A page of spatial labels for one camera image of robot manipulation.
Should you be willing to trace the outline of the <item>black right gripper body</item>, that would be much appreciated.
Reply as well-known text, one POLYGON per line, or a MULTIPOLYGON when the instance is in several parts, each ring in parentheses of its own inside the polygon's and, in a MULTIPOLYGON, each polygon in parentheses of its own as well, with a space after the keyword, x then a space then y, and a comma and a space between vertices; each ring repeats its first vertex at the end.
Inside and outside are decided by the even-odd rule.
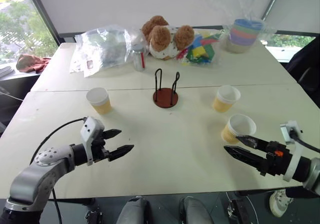
POLYGON ((261 175, 285 174, 292 158, 290 150, 285 145, 277 141, 260 141, 257 149, 266 153, 266 157, 262 159, 257 170, 261 175))

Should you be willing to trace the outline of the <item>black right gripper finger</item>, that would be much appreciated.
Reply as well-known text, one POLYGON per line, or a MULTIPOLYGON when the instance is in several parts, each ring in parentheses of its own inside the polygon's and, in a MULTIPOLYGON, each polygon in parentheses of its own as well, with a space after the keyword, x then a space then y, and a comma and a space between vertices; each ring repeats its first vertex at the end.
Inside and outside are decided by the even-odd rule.
POLYGON ((257 170, 262 170, 262 164, 264 162, 264 158, 256 154, 253 154, 250 151, 238 146, 225 145, 224 149, 234 159, 239 160, 245 164, 248 164, 256 168, 257 170))
POLYGON ((245 146, 266 152, 268 142, 250 135, 237 135, 236 139, 245 146))

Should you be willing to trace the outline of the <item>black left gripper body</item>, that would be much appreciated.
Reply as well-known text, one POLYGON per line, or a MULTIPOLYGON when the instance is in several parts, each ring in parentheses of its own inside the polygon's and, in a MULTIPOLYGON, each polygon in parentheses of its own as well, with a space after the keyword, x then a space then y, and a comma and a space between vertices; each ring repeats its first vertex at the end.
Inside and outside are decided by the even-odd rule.
POLYGON ((109 139, 111 130, 100 131, 92 142, 92 157, 93 162, 99 162, 104 159, 108 159, 110 152, 105 149, 106 140, 109 139))

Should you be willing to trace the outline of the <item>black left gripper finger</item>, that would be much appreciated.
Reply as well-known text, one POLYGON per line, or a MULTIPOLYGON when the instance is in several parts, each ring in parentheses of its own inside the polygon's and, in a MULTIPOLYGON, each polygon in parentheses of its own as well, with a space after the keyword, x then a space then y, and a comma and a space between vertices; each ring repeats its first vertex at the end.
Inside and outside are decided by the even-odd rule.
POLYGON ((123 145, 117 148, 116 150, 111 151, 108 155, 108 161, 111 162, 118 158, 123 157, 124 155, 129 153, 133 148, 134 148, 134 145, 123 145))
POLYGON ((111 138, 114 138, 115 136, 117 136, 118 134, 121 133, 121 130, 119 129, 109 129, 109 130, 106 130, 103 132, 104 134, 104 140, 107 140, 107 139, 111 139, 111 138))

